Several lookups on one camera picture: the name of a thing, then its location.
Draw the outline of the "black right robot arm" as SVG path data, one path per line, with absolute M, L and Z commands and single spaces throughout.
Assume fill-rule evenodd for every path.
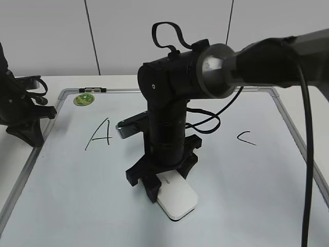
M 159 173 L 177 170 L 186 177 L 197 162 L 193 151 L 202 139 L 185 134 L 188 101 L 226 98 L 238 86 L 287 88 L 301 80 L 328 96 L 328 30 L 268 38 L 238 52 L 201 40 L 185 53 L 173 49 L 144 63 L 137 80 L 148 109 L 128 122 L 143 133 L 145 153 L 126 178 L 133 186 L 142 181 L 150 201 L 156 202 Z

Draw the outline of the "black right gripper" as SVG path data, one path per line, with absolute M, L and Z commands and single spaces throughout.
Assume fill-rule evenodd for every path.
M 165 166 L 160 161 L 152 158 L 150 154 L 144 154 L 134 166 L 126 172 L 126 179 L 131 186 L 135 186 L 139 179 L 142 179 L 146 194 L 152 203 L 157 201 L 159 189 L 162 185 L 156 174 L 177 170 L 177 172 L 186 179 L 191 169 L 198 162 L 197 155 L 193 152 L 202 146 L 202 139 L 193 134 L 185 138 L 184 150 L 182 158 L 178 163 L 170 166 Z

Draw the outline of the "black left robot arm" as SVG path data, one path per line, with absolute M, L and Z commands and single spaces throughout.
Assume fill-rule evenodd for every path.
M 1 125 L 8 134 L 32 147 L 43 145 L 40 120 L 57 114 L 54 106 L 47 105 L 47 92 L 40 75 L 16 78 L 1 48 Z

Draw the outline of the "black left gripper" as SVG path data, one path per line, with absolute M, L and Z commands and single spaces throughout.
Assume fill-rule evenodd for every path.
M 42 83 L 40 75 L 16 78 L 10 70 L 1 73 L 1 125 L 9 126 L 8 134 L 32 147 L 44 143 L 39 119 L 54 119 L 57 115 L 54 106 L 35 105 L 32 101 L 43 101 L 42 93 L 30 92 Z

